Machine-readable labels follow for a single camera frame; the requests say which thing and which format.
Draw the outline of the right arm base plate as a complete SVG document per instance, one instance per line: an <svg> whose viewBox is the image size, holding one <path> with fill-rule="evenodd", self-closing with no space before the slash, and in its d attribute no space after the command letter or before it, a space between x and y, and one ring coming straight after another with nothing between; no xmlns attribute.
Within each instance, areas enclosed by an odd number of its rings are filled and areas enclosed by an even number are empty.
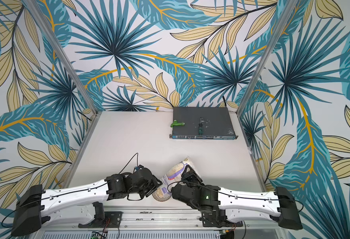
<svg viewBox="0 0 350 239"><path fill-rule="evenodd" d="M225 210L217 210L213 212L202 212L199 218L204 228L223 228L223 227L242 227L243 223L232 223L228 221Z"/></svg>

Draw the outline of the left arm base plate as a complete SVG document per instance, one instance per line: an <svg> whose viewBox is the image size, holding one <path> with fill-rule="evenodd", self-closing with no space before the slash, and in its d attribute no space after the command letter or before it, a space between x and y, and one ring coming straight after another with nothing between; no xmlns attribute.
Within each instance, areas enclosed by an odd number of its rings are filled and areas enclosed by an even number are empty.
<svg viewBox="0 0 350 239"><path fill-rule="evenodd" d="M79 224L80 229L95 229L95 228L119 228L121 224L123 212L105 212L104 216L95 215L88 224Z"/></svg>

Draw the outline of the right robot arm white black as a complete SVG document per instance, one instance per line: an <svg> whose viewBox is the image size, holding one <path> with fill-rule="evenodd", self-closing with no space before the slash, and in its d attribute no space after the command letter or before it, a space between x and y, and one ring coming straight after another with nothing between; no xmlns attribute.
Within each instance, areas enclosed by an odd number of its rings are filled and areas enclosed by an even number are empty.
<svg viewBox="0 0 350 239"><path fill-rule="evenodd" d="M196 171L185 167L181 180L168 185L173 199L201 213L204 227L225 228L245 221L270 221L288 230L303 228L297 201L284 187L269 192L234 191L205 185Z"/></svg>

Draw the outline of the oatmeal bag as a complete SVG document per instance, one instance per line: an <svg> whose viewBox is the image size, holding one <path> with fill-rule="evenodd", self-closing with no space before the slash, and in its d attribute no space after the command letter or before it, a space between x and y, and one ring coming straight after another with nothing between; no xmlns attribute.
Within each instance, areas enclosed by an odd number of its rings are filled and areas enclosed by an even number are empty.
<svg viewBox="0 0 350 239"><path fill-rule="evenodd" d="M183 161L179 162L173 166L160 180L162 185L160 191L163 196L171 196L170 190L177 185L178 182L182 179L182 174L186 170L186 166L190 166L193 169L196 169L195 164L191 161L190 158L185 158Z"/></svg>

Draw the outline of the patterned breakfast bowl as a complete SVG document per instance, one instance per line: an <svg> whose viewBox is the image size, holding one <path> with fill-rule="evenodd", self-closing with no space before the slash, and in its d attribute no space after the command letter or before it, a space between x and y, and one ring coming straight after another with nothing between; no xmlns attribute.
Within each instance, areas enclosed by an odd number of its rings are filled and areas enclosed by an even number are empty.
<svg viewBox="0 0 350 239"><path fill-rule="evenodd" d="M153 194L152 194L153 198L158 201L158 202L165 202L168 201L172 194L169 193L168 191L163 192L163 190L161 188L158 188Z"/></svg>

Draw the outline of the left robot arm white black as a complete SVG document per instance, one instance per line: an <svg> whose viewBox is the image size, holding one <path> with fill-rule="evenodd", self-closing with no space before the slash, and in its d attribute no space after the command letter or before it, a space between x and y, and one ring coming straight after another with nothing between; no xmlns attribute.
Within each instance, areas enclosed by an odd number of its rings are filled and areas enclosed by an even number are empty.
<svg viewBox="0 0 350 239"><path fill-rule="evenodd" d="M11 229L12 237L30 235L42 225L77 223L79 228L111 227L116 213L108 215L103 203L139 195L143 200L152 195L162 181L142 165L132 173L113 174L87 185L60 190L43 189L35 185L16 203Z"/></svg>

